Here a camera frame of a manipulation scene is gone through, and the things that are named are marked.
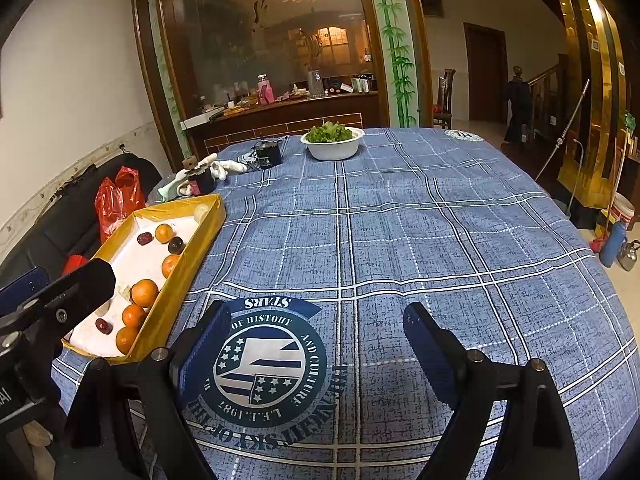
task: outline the green vegetable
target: green vegetable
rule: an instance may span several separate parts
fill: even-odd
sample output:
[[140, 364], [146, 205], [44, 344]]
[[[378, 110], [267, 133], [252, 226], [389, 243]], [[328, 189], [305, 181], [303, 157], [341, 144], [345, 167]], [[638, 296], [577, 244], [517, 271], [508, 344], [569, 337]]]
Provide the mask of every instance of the green vegetable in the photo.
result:
[[352, 133], [339, 123], [326, 122], [319, 128], [314, 126], [306, 134], [309, 142], [339, 142], [340, 140], [353, 139]]

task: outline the glass window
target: glass window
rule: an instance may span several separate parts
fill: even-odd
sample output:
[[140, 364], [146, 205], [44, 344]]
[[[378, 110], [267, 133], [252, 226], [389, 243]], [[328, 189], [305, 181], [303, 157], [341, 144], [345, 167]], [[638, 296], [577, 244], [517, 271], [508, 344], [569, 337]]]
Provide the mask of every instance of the glass window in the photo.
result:
[[200, 94], [210, 104], [255, 91], [266, 74], [275, 95], [307, 72], [322, 78], [373, 72], [361, 0], [184, 0]]

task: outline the blue bottle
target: blue bottle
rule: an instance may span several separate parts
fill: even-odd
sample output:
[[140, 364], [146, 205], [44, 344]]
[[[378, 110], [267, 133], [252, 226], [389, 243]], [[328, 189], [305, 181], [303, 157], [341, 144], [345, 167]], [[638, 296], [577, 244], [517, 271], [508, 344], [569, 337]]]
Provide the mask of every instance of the blue bottle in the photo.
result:
[[605, 267], [610, 268], [613, 265], [613, 260], [616, 259], [620, 246], [625, 240], [626, 225], [622, 220], [618, 220], [611, 228], [611, 234], [600, 251], [600, 261]]

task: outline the blue plaid tablecloth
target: blue plaid tablecloth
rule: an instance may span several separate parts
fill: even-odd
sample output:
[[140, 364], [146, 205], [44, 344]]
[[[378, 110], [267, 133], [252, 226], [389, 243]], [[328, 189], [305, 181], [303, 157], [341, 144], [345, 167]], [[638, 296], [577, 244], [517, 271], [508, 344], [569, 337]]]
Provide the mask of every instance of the blue plaid tablecloth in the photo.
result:
[[[402, 331], [412, 301], [494, 361], [548, 363], [581, 478], [615, 457], [639, 405], [638, 347], [620, 301], [544, 191], [469, 138], [367, 130], [354, 157], [319, 162], [291, 137], [282, 165], [218, 187], [228, 216], [170, 338], [213, 300], [249, 300], [202, 378], [220, 403], [186, 411], [218, 478], [416, 478], [450, 411]], [[283, 298], [317, 308], [292, 312]], [[263, 368], [247, 357], [261, 351]], [[235, 375], [218, 368], [232, 359]], [[85, 367], [67, 350], [54, 362], [66, 408]], [[164, 478], [139, 404], [132, 413], [153, 478]], [[496, 403], [469, 478], [484, 475], [503, 413]]]

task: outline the red bag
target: red bag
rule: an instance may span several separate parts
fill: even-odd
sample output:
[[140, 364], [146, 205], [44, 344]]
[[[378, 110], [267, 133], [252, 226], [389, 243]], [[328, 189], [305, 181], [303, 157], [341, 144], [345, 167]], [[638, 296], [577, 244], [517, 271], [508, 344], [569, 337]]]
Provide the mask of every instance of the red bag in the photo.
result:
[[62, 269], [62, 276], [79, 269], [88, 261], [89, 260], [82, 256], [82, 254], [72, 254], [66, 261], [65, 268]]
[[127, 216], [145, 206], [138, 172], [121, 167], [115, 184], [106, 176], [98, 188], [94, 204], [100, 223], [100, 241], [105, 243]]

